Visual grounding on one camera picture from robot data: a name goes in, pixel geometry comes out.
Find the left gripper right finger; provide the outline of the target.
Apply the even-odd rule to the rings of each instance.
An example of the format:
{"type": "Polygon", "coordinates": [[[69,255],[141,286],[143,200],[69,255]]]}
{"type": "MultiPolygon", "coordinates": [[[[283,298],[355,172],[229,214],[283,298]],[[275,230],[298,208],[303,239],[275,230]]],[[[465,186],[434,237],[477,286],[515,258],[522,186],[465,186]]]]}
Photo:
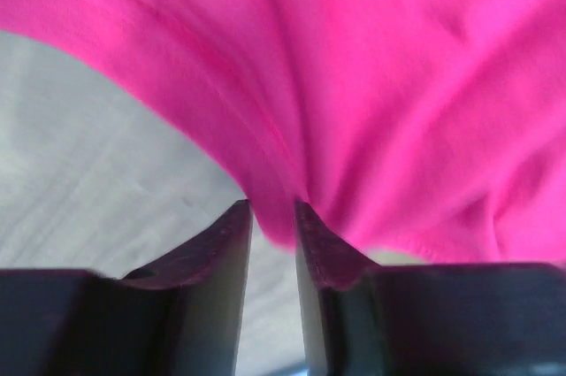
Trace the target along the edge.
{"type": "Polygon", "coordinates": [[[561,267],[379,265],[304,202],[295,227],[310,374],[564,374],[561,267]]]}

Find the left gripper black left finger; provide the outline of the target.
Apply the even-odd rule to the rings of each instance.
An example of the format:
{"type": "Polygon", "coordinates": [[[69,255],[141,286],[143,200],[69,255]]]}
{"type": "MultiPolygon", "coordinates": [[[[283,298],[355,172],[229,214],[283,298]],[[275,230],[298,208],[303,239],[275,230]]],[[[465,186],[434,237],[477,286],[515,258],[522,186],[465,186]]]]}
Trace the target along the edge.
{"type": "Polygon", "coordinates": [[[2,270],[2,374],[233,374],[251,226],[250,204],[240,200],[121,279],[2,270]]]}

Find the pink t shirt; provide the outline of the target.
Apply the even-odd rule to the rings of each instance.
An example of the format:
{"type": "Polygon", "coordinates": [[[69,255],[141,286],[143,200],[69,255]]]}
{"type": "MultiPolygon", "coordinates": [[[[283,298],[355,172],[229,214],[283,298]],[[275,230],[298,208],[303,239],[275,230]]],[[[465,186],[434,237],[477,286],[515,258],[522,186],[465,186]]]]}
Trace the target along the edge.
{"type": "Polygon", "coordinates": [[[1,0],[187,134],[294,244],[565,258],[565,0],[1,0]]]}

